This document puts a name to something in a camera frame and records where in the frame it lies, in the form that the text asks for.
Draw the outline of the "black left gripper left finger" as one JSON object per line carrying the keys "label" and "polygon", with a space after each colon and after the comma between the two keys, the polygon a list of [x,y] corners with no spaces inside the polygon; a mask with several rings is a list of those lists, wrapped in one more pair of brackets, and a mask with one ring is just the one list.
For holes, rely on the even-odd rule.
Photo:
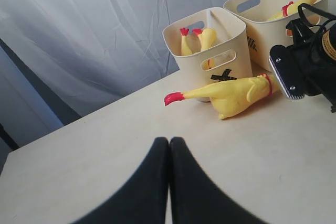
{"label": "black left gripper left finger", "polygon": [[169,169],[169,142],[157,137],[125,184],[74,223],[165,223]]}

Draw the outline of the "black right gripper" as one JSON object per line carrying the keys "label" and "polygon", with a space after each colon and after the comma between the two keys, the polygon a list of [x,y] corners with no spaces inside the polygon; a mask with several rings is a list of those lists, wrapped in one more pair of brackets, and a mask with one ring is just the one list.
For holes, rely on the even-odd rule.
{"label": "black right gripper", "polygon": [[269,62],[289,99],[298,100],[322,94],[335,100],[335,25],[326,29],[325,22],[313,32],[300,19],[290,21],[292,45],[275,45]]}

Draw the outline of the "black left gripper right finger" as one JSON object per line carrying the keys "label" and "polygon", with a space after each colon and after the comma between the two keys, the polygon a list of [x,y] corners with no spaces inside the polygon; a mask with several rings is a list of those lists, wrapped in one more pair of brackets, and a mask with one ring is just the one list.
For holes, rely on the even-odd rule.
{"label": "black left gripper right finger", "polygon": [[224,193],[206,174],[185,139],[170,140],[173,223],[268,223]]}

